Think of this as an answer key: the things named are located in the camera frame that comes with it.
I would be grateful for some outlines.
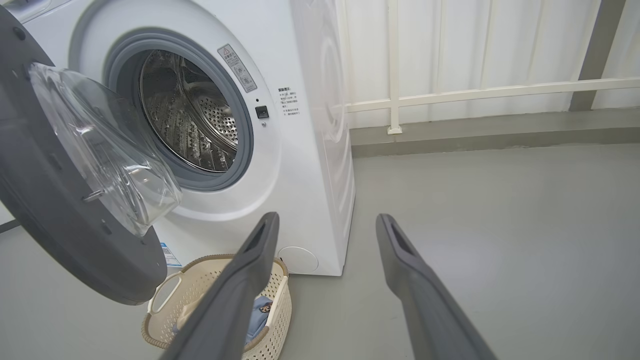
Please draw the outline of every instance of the washing machine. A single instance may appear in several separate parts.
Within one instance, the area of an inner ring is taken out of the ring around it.
[[[342,274],[355,184],[332,0],[7,8],[55,66],[133,104],[182,189],[153,226],[169,265],[234,253],[276,211],[290,272]]]

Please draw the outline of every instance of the warning label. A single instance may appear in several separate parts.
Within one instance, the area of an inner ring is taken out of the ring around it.
[[[282,114],[287,116],[300,115],[300,109],[298,108],[298,93],[292,91],[290,87],[278,88],[280,94],[280,106],[282,107]]]
[[[238,81],[240,81],[240,84],[242,84],[245,92],[251,92],[258,88],[255,82],[253,82],[251,74],[249,74],[249,72],[246,70],[246,67],[244,67],[244,64],[242,63],[242,61],[240,61],[240,58],[233,50],[231,45],[227,44],[219,48],[218,54],[220,54],[220,56],[225,59],[227,65],[229,65],[231,70],[236,75]]]
[[[169,248],[166,246],[166,244],[160,243],[160,246],[162,246],[162,251],[164,252],[164,260],[166,261],[166,266],[181,268],[182,265],[180,264],[180,261],[178,261],[178,259],[175,258],[171,250],[169,250]]]

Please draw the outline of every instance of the basket handle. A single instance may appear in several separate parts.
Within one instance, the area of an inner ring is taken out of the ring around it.
[[[173,279],[176,276],[179,277],[178,283],[175,285],[175,287],[173,288],[173,290],[171,291],[169,296],[166,297],[166,299],[164,300],[162,305],[160,305],[160,308],[158,310],[154,310],[154,305],[156,304],[156,300],[157,300],[156,298],[158,296],[158,293],[164,288],[164,286],[166,285],[166,283],[169,282],[169,280]],[[158,285],[158,287],[156,288],[156,293],[154,294],[154,297],[152,297],[151,300],[149,300],[149,306],[147,308],[147,312],[149,314],[151,314],[151,315],[158,314],[162,310],[162,308],[164,307],[166,302],[169,301],[171,296],[173,296],[173,293],[175,293],[175,290],[178,289],[178,286],[180,286],[181,282],[182,282],[182,272],[181,271],[175,272],[175,273],[167,276],[166,279],[162,282],[162,284]]]

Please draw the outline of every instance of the blue cloth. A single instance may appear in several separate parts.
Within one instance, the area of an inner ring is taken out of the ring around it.
[[[249,319],[249,329],[247,329],[246,338],[244,339],[245,345],[255,339],[255,337],[260,334],[260,331],[264,329],[264,326],[267,324],[267,318],[269,317],[271,303],[271,299],[265,296],[261,296],[253,301],[253,309],[251,310],[251,318]]]

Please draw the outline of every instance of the white railing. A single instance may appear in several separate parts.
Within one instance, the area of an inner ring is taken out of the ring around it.
[[[595,25],[598,9],[601,0],[593,0],[589,11],[588,23],[586,30],[582,36],[579,47],[578,59],[572,72],[570,81],[562,81],[555,83],[532,83],[533,62],[536,51],[540,45],[540,29],[544,28],[547,18],[546,3],[547,0],[540,1],[540,11],[538,12],[538,20],[536,21],[535,37],[533,49],[529,57],[529,66],[527,71],[526,83],[515,86],[502,86],[495,88],[486,88],[487,78],[487,54],[492,46],[493,25],[495,20],[495,7],[498,0],[490,0],[489,3],[489,19],[486,27],[485,43],[483,50],[483,59],[481,65],[480,87],[473,90],[462,90],[455,92],[441,92],[440,85],[442,83],[442,64],[444,57],[445,44],[445,14],[447,11],[447,0],[440,0],[440,42],[438,46],[438,61],[436,63],[436,76],[433,78],[432,94],[424,94],[417,96],[400,97],[399,96],[399,46],[398,46],[398,0],[387,0],[388,4],[388,48],[389,48],[389,98],[374,101],[353,102],[346,105],[346,111],[353,113],[358,111],[390,109],[390,126],[388,134],[400,134],[402,128],[400,126],[399,108],[403,106],[416,106],[423,104],[434,104],[438,102],[465,101],[474,99],[489,99],[494,97],[510,97],[519,95],[537,95],[537,94],[553,94],[560,92],[579,92],[591,90],[608,90],[621,88],[639,88],[640,78],[611,78],[611,79],[595,79],[595,80],[578,80],[582,63],[587,53],[593,26]],[[346,16],[340,17],[342,28],[348,32],[348,24],[346,24]],[[351,53],[346,51],[348,64],[352,64]],[[349,89],[353,89],[353,80],[349,79]]]

